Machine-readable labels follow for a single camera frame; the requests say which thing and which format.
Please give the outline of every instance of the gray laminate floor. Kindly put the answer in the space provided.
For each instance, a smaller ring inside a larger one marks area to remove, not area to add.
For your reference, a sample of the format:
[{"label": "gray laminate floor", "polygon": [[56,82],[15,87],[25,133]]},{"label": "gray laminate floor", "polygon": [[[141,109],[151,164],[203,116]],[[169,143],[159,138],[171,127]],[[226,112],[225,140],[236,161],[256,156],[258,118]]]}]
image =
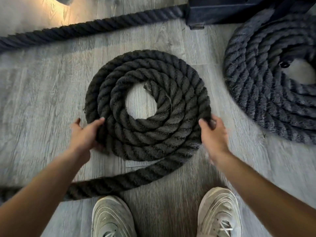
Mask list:
[{"label": "gray laminate floor", "polygon": [[[0,0],[0,35],[68,25],[187,0]],[[192,65],[204,80],[213,113],[223,118],[230,148],[243,161],[285,191],[316,207],[316,147],[289,142],[261,130],[228,94],[222,62],[237,25],[208,26],[191,31],[174,20],[110,34],[55,43],[0,55],[0,184],[26,184],[69,141],[69,125],[84,118],[85,92],[93,75],[127,51],[166,51]],[[156,104],[140,86],[127,97],[135,118],[154,114]],[[75,180],[116,175],[149,163],[123,161],[93,151]],[[195,236],[197,210],[210,188],[228,185],[201,148],[178,171],[121,193],[129,205],[139,236]],[[268,236],[238,196],[243,236]],[[86,237],[96,199],[61,203],[43,236]]]}]

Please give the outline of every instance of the right hand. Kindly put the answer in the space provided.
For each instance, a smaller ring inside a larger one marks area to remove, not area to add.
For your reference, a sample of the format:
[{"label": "right hand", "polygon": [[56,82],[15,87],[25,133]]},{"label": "right hand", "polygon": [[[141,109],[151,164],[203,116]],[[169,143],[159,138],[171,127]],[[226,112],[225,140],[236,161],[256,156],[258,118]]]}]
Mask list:
[{"label": "right hand", "polygon": [[201,127],[203,146],[207,149],[210,160],[216,164],[218,157],[230,153],[230,151],[228,149],[228,134],[222,119],[212,115],[212,120],[216,124],[214,130],[203,119],[200,119],[198,123]]}]

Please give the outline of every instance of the battle rope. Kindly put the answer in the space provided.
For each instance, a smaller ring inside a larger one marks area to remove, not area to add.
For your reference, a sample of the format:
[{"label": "battle rope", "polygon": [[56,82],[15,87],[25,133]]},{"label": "battle rope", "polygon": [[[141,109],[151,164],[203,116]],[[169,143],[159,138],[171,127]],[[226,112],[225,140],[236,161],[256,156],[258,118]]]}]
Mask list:
[{"label": "battle rope", "polygon": [[186,4],[0,37],[0,53],[133,26],[184,18]]},{"label": "battle rope", "polygon": [[[147,119],[135,120],[127,114],[124,103],[128,89],[138,82],[145,82],[158,110]],[[195,69],[174,55],[145,50],[120,55],[97,72],[86,94],[85,112],[88,123],[105,117],[97,141],[110,145],[116,156],[136,161],[160,160],[126,174],[72,183],[64,200],[126,191],[175,171],[199,148],[198,120],[209,120],[211,108]],[[1,201],[18,190],[0,188]]]},{"label": "battle rope", "polygon": [[268,23],[263,10],[239,27],[225,52],[228,89],[261,127],[292,141],[316,144],[316,85],[288,78],[295,58],[316,68],[316,17],[289,14]]}]

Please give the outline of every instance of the sneaker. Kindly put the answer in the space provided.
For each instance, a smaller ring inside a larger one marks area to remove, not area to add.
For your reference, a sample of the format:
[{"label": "sneaker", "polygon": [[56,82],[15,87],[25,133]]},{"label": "sneaker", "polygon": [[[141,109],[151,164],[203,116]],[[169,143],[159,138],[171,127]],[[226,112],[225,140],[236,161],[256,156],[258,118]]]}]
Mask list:
[{"label": "sneaker", "polygon": [[241,237],[241,220],[235,195],[221,187],[204,195],[197,217],[197,237]]},{"label": "sneaker", "polygon": [[92,212],[92,237],[136,237],[127,204],[117,196],[99,199]]}]

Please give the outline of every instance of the black metal frame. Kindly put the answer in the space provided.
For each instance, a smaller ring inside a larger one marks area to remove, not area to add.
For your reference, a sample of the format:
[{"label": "black metal frame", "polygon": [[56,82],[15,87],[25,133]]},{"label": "black metal frame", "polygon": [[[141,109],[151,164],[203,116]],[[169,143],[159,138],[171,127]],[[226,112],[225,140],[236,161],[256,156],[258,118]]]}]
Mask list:
[{"label": "black metal frame", "polygon": [[316,0],[189,0],[185,22],[191,28],[203,29],[204,25],[241,23],[255,13],[272,7],[276,11],[272,19],[277,19],[289,12],[296,1],[304,3],[309,10]]}]

